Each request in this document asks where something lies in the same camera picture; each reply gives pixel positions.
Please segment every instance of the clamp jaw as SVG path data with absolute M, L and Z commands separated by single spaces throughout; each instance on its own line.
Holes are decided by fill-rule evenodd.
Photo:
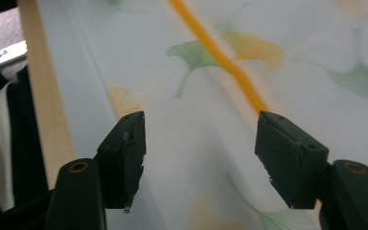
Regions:
M 313 209 L 320 199 L 322 229 L 368 229 L 368 167 L 349 160 L 331 165 L 328 151 L 287 118 L 260 113 L 255 153 L 287 206 Z
M 0 209 L 0 230 L 106 229 L 105 207 L 128 213 L 145 154 L 145 115 L 128 114 L 106 136 L 94 159 L 61 167 L 52 191 L 6 212 Z

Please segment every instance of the wooden strip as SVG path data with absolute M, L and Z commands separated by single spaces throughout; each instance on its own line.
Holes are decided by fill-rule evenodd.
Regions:
M 17 4 L 28 46 L 28 68 L 45 170 L 52 189 L 58 170 L 76 156 L 36 1 L 18 0 Z

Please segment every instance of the printed leaf pattern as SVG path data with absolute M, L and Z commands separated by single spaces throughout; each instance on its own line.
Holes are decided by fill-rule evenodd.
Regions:
M 366 0 L 331 0 L 337 7 L 352 18 L 368 18 Z
M 304 210 L 286 209 L 275 212 L 262 212 L 247 201 L 230 174 L 227 173 L 226 178 L 244 204 L 261 218 L 264 229 L 312 229 L 313 221 Z
M 235 50 L 235 60 L 257 59 L 264 61 L 270 71 L 276 71 L 284 56 L 283 50 L 276 44 L 267 42 L 251 34 L 228 32 L 223 35 Z
M 167 50 L 167 56 L 181 57 L 187 63 L 187 72 L 182 77 L 177 94 L 175 95 L 177 98 L 182 96 L 185 84 L 195 69 L 208 66 L 219 66 L 201 42 L 197 40 L 172 46 Z
M 336 83 L 346 87 L 360 97 L 368 99 L 368 65 L 363 60 L 361 30 L 359 29 L 354 29 L 354 55 L 355 65 L 344 73 L 330 70 L 315 62 L 308 62 L 323 67 Z
M 143 110 L 142 104 L 131 90 L 112 86 L 108 88 L 108 92 L 116 115 L 119 118 L 129 113 Z
M 192 222 L 192 230 L 241 230 L 240 224 L 228 223 L 211 212 L 208 202 L 204 199 L 197 200 L 192 209 L 195 220 Z

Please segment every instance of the yellow ginkgo leaf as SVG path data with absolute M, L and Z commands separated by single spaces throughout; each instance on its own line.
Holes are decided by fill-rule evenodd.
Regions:
M 235 223 L 228 223 L 222 218 L 212 214 L 207 200 L 198 199 L 192 211 L 194 221 L 192 221 L 192 230 L 215 229 L 215 230 L 241 230 L 242 226 Z
M 284 56 L 282 48 L 251 34 L 228 32 L 223 38 L 235 50 L 235 60 L 257 59 L 264 61 L 269 70 L 276 71 Z
M 112 86 L 108 88 L 108 92 L 119 118 L 129 113 L 143 110 L 142 104 L 131 90 Z
M 331 0 L 349 16 L 358 19 L 368 18 L 366 0 Z

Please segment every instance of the yellow cable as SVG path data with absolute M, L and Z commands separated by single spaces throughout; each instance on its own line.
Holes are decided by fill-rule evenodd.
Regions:
M 241 68 L 235 65 L 214 43 L 213 39 L 205 32 L 202 26 L 191 15 L 191 12 L 181 2 L 181 0 L 170 0 L 175 10 L 182 17 L 188 27 L 198 37 L 205 49 L 214 57 L 217 63 L 226 70 L 236 80 L 241 87 L 244 96 L 249 100 L 250 105 L 259 114 L 260 111 L 268 111 L 265 102 L 259 97 L 253 84 L 249 81 L 247 75 Z

